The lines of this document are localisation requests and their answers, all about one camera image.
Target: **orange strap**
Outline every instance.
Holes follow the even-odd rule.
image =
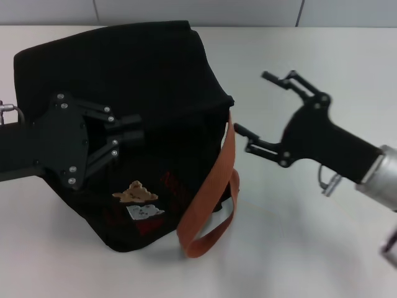
[[[229,116],[228,131],[218,159],[193,198],[177,227],[182,249],[189,258],[204,255],[229,227],[236,210],[239,176],[233,169],[235,158],[234,128]],[[230,184],[233,212],[219,226],[202,238],[195,237],[203,229],[226,187]]]

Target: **white tile wall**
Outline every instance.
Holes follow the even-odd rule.
[[[92,0],[0,0],[0,25],[97,25]]]
[[[301,0],[96,0],[100,24],[189,20],[194,26],[293,27]]]
[[[300,27],[397,27],[396,0],[306,0]]]

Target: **metal robot arm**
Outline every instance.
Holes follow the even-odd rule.
[[[280,143],[268,143],[239,124],[236,133],[247,137],[245,151],[289,168],[296,160],[309,158],[320,163],[319,184],[330,196],[342,177],[353,181],[356,190],[397,212],[397,150],[377,148],[336,126],[328,117],[331,97],[316,89],[296,71],[284,79],[265,71],[262,77],[285,90],[291,89],[303,101],[286,126]],[[302,90],[292,79],[307,89]],[[321,167],[336,173],[328,184],[321,181]],[[381,254],[397,267],[397,231],[381,248]]]

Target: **tabletop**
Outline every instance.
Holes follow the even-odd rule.
[[[95,27],[0,27],[0,99],[16,103],[13,57]],[[330,118],[397,147],[397,29],[195,28],[233,120],[278,142],[300,99],[260,78],[297,70],[333,98]],[[16,121],[8,113],[6,122]],[[239,205],[203,257],[183,257],[175,232],[130,253],[105,246],[41,179],[0,183],[0,295],[14,297],[395,297],[396,271],[378,254],[394,213],[343,180],[330,197],[318,164],[283,169],[244,152],[236,137]],[[324,172],[331,177],[330,171]],[[207,229],[231,211],[229,201]]]

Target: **black bag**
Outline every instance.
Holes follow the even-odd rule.
[[[176,229],[218,158],[233,105],[188,22],[120,25],[38,45],[15,56],[14,77],[28,123],[58,91],[109,105],[116,117],[141,116],[145,145],[121,147],[82,189],[43,176],[111,249],[137,250]],[[96,123],[87,129],[93,152],[106,141]],[[230,197],[226,185],[222,192],[215,211]]]

